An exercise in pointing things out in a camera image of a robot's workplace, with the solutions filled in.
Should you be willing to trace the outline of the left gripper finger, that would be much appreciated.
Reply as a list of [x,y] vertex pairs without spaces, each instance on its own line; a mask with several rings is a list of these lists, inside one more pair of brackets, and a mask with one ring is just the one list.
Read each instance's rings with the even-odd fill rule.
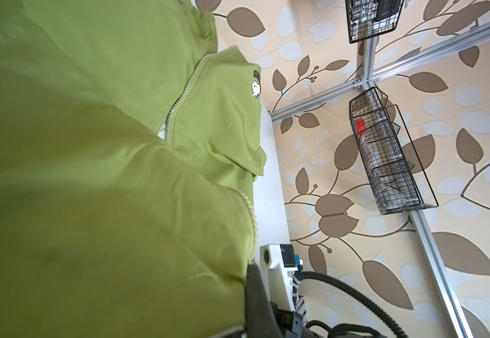
[[245,299],[246,336],[248,338],[282,337],[273,307],[268,301],[260,269],[255,263],[247,268]]

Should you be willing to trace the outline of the green zip-up hooded jacket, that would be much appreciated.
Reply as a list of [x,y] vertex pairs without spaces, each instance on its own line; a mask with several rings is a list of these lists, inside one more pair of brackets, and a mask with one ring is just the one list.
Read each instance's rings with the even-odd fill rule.
[[244,337],[260,68],[191,1],[0,1],[0,337]]

